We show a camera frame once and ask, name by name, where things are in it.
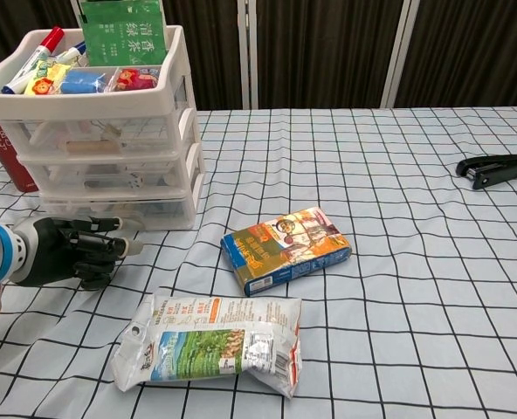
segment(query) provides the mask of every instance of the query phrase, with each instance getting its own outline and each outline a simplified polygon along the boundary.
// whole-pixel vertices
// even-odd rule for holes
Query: green package
[[[159,65],[167,48],[156,0],[83,3],[90,66]]]

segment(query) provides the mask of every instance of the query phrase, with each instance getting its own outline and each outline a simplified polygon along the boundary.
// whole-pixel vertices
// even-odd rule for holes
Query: black stapler
[[[517,155],[484,155],[461,161],[457,175],[474,181],[472,189],[482,189],[517,178]]]

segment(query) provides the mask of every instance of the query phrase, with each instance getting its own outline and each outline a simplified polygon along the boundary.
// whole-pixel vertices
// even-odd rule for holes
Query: table
[[[517,107],[199,118],[194,230],[137,234],[145,251],[104,292],[7,287],[0,417],[517,417],[517,180],[473,191],[454,175],[517,154]],[[144,293],[242,296],[220,237],[314,205],[354,255],[262,294],[303,299],[291,401],[244,375],[115,388],[107,362]],[[0,223],[37,212],[0,169]]]

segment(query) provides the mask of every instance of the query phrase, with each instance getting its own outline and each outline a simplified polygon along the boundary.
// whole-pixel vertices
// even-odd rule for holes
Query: snack box
[[[348,240],[316,207],[228,234],[221,245],[247,297],[352,253]]]

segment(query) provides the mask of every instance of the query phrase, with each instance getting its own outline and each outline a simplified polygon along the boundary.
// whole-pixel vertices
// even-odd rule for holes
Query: dark curtain
[[[39,28],[76,28],[69,0],[0,0],[0,62]]]
[[[517,106],[517,0],[423,0],[395,106]]]
[[[168,24],[185,30],[199,109],[240,109],[236,0],[164,0]],[[0,0],[0,61],[28,31],[78,27],[70,0]]]
[[[260,107],[379,107],[403,0],[258,0]]]
[[[198,109],[241,109],[237,0],[164,0],[185,31]]]

